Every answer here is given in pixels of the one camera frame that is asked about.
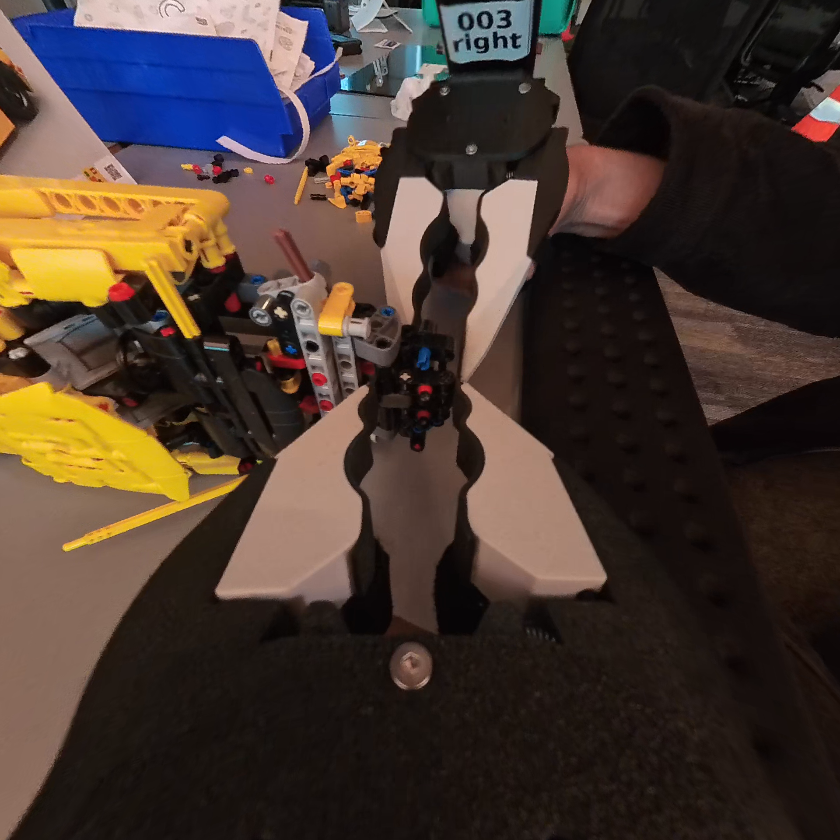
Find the person's right hand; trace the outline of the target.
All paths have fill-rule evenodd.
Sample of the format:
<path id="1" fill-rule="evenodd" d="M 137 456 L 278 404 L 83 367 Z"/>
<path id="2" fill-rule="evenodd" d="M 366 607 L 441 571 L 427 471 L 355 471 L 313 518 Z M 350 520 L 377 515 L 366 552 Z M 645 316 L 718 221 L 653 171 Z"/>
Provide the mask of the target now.
<path id="1" fill-rule="evenodd" d="M 631 227 L 656 195 L 664 161 L 588 144 L 568 148 L 569 178 L 550 232 L 615 238 Z"/>

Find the long yellow Lego axle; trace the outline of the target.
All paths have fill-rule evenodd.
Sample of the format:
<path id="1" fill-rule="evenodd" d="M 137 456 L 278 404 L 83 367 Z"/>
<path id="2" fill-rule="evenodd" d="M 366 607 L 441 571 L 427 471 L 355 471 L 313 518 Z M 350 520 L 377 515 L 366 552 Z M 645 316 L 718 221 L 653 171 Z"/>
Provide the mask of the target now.
<path id="1" fill-rule="evenodd" d="M 162 506 L 120 521 L 116 521 L 106 527 L 89 531 L 77 539 L 64 543 L 61 547 L 62 551 L 68 553 L 80 548 L 85 548 L 87 546 L 112 539 L 126 532 L 141 528 L 147 524 L 152 524 L 153 522 L 168 518 L 177 513 L 199 507 L 209 501 L 218 500 L 236 490 L 245 480 L 246 476 L 240 476 L 223 484 L 198 492 L 189 497 L 187 500 L 170 501 Z"/>

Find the black dimpled mat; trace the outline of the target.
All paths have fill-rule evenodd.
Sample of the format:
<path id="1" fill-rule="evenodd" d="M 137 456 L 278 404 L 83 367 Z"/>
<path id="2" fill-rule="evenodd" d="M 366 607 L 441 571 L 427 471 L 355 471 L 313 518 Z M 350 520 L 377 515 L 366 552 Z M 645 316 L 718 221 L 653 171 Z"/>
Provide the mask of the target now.
<path id="1" fill-rule="evenodd" d="M 527 283 L 521 420 L 667 572 L 804 838 L 838 838 L 838 782 L 753 563 L 652 269 L 559 235 Z"/>

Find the blue plastic bin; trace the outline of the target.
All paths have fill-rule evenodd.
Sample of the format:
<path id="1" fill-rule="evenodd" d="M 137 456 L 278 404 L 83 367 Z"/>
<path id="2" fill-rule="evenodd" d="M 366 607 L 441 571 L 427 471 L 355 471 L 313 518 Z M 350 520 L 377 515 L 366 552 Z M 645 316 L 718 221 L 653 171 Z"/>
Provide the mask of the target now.
<path id="1" fill-rule="evenodd" d="M 289 15 L 308 23 L 303 54 L 315 67 L 294 92 L 313 131 L 340 89 L 339 60 L 323 11 Z M 73 18 L 64 9 L 12 24 L 101 140 L 228 152 L 215 142 L 226 135 L 275 156 L 300 143 L 298 114 L 253 40 L 82 28 Z"/>

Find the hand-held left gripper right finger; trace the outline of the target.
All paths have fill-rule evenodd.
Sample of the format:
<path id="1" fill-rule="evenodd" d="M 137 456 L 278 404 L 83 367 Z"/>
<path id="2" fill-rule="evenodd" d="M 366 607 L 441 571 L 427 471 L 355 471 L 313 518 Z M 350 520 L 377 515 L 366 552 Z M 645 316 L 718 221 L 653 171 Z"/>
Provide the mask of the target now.
<path id="1" fill-rule="evenodd" d="M 436 568 L 437 630 L 472 634 L 495 603 L 530 614 L 600 591 L 606 571 L 552 451 L 468 384 L 453 424 L 465 482 Z"/>

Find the white paper strip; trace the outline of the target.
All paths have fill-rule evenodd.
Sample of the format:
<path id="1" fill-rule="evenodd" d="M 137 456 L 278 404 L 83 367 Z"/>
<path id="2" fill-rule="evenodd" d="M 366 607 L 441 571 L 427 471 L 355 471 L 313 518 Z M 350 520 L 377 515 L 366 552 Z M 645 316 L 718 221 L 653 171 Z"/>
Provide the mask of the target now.
<path id="1" fill-rule="evenodd" d="M 216 144 L 219 145 L 223 150 L 239 154 L 240 156 L 246 158 L 249 161 L 265 164 L 265 165 L 288 165 L 303 155 L 306 151 L 309 141 L 311 138 L 311 123 L 309 120 L 308 113 L 300 100 L 299 96 L 294 91 L 287 91 L 286 99 L 289 103 L 293 106 L 297 115 L 299 117 L 301 123 L 301 141 L 298 144 L 297 148 L 293 151 L 293 154 L 289 156 L 275 156 L 269 154 L 262 154 L 255 150 L 246 147 L 245 145 L 229 138 L 228 136 L 224 135 L 216 139 Z"/>

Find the pile of small bricks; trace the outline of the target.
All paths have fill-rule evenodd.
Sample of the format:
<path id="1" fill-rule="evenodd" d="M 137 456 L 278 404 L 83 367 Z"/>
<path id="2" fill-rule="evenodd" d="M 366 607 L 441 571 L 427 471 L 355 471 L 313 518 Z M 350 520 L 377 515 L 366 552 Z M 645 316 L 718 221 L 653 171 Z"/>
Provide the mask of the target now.
<path id="1" fill-rule="evenodd" d="M 353 210 L 357 224 L 373 221 L 376 179 L 389 143 L 348 137 L 332 156 L 306 159 L 309 178 L 303 194 L 311 202 L 327 203 L 341 211 Z"/>

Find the white car instruction booklet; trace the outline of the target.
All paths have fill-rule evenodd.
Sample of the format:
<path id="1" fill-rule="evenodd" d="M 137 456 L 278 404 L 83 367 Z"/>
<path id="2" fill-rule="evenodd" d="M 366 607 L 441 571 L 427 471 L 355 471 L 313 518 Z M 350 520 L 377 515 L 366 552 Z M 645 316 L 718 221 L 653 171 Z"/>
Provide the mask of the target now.
<path id="1" fill-rule="evenodd" d="M 1 47 L 1 173 L 134 185 L 5 14 Z"/>

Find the white printed paper sheets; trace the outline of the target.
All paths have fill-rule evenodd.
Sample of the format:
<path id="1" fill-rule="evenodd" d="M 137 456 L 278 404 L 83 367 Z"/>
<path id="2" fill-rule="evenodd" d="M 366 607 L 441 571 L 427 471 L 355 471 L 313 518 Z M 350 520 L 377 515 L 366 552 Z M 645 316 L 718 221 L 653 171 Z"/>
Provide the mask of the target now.
<path id="1" fill-rule="evenodd" d="M 304 58 L 308 23 L 274 1 L 79 1 L 73 24 L 82 28 L 250 39 L 259 47 L 283 91 L 310 78 L 314 61 Z"/>

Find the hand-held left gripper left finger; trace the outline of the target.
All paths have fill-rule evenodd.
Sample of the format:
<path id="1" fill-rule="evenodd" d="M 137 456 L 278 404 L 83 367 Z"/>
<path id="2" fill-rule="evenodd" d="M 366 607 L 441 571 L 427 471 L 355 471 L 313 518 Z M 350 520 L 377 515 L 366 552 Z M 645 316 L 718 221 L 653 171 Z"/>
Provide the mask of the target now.
<path id="1" fill-rule="evenodd" d="M 330 603 L 357 634 L 392 622 L 390 561 L 362 482 L 379 403 L 369 385 L 280 452 L 215 594 L 302 611 Z"/>

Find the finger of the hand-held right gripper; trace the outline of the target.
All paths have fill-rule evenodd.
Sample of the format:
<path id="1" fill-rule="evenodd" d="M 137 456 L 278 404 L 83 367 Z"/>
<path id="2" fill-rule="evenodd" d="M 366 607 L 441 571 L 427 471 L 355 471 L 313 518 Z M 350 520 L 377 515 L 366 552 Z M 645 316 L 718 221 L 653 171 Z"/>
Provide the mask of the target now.
<path id="1" fill-rule="evenodd" d="M 460 377 L 485 359 L 532 267 L 529 255 L 538 183 L 505 181 L 488 192 L 453 191 L 453 225 L 466 245 L 480 245 L 476 298 L 465 321 Z"/>
<path id="2" fill-rule="evenodd" d="M 390 221 L 380 201 L 380 250 L 385 299 L 402 325 L 416 325 L 432 283 L 459 263 L 459 235 L 448 199 L 427 178 L 400 178 Z"/>

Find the scatter of red black bricks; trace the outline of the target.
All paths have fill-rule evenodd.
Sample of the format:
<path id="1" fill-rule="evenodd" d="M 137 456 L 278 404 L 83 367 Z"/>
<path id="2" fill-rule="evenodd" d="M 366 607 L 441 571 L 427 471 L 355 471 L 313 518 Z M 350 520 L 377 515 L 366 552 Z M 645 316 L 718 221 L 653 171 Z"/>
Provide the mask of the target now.
<path id="1" fill-rule="evenodd" d="M 240 178 L 248 178 L 268 186 L 277 184 L 277 176 L 252 164 L 233 161 L 223 154 L 215 154 L 205 160 L 184 161 L 181 171 L 194 180 L 206 185 L 228 184 Z"/>

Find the yellow toy brick car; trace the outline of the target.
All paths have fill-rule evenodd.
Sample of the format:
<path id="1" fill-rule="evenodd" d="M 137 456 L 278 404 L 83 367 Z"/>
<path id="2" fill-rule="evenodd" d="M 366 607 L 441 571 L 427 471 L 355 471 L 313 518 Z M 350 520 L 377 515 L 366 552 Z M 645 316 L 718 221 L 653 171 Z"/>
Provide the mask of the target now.
<path id="1" fill-rule="evenodd" d="M 196 502 L 368 386 L 422 451 L 455 393 L 452 339 L 327 281 L 245 272 L 220 192 L 2 176 L 2 454 L 62 484 Z"/>

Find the crumpled white paper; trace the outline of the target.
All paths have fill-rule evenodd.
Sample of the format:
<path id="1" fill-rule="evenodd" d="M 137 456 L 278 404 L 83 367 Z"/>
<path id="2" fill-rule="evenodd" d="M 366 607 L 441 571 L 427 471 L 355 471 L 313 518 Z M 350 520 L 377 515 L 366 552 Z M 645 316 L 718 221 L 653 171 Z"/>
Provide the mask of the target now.
<path id="1" fill-rule="evenodd" d="M 414 75 L 404 78 L 396 95 L 391 101 L 392 116 L 406 122 L 412 111 L 414 100 L 422 96 L 434 81 L 448 76 L 446 65 L 424 63 Z"/>

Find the teal plastic bin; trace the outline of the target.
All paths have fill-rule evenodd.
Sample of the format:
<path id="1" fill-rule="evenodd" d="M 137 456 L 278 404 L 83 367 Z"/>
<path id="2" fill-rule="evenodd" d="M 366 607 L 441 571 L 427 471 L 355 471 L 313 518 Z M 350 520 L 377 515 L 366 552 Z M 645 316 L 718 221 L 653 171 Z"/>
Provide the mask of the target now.
<path id="1" fill-rule="evenodd" d="M 540 35 L 562 35 L 571 25 L 580 1 L 541 1 Z M 423 21 L 432 28 L 439 28 L 438 7 L 435 1 L 422 1 Z"/>

